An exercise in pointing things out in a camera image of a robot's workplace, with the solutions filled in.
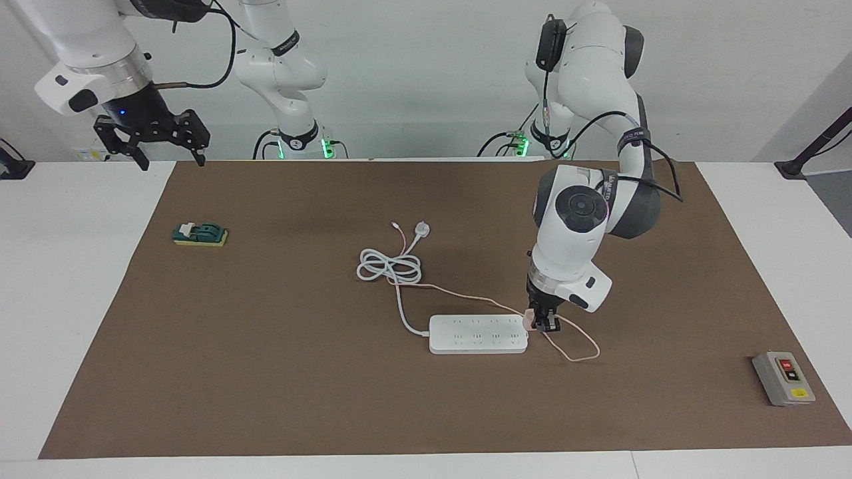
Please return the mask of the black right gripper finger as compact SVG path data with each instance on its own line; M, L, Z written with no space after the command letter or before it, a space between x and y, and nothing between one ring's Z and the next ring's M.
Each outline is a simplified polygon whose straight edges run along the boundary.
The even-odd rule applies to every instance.
M174 116L174 144L190 151L199 167L205 166L205 149L210 144L210 131L194 110L186 110Z
M145 126L122 126L107 115L98 115L93 124L103 146L112 155L121 154L131 158L143 172L150 167L150 160L141 149Z

